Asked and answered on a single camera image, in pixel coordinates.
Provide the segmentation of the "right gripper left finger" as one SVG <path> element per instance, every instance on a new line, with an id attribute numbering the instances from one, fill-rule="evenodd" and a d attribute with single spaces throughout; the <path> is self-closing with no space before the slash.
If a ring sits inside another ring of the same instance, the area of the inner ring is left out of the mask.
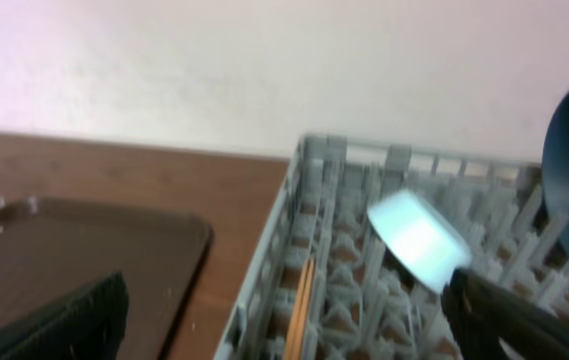
<path id="1" fill-rule="evenodd" d="M 123 274 L 111 272 L 0 328 L 0 359 L 114 359 L 128 310 Z"/>

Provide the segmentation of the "light blue bowl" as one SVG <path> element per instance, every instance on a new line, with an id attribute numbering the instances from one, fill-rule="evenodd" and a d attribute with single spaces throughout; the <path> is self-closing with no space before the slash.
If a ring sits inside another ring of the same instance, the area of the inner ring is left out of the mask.
<path id="1" fill-rule="evenodd" d="M 466 240 L 419 194 L 402 189 L 367 209 L 380 240 L 416 280 L 440 294 L 458 268 L 471 265 Z"/>

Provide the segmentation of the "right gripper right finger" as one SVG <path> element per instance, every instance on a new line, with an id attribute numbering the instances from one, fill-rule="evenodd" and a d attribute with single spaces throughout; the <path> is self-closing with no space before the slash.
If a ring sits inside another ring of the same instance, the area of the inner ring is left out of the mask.
<path id="1" fill-rule="evenodd" d="M 569 325 L 524 299 L 458 268 L 441 307 L 465 359 L 505 359 L 506 343 L 525 359 L 569 360 Z"/>

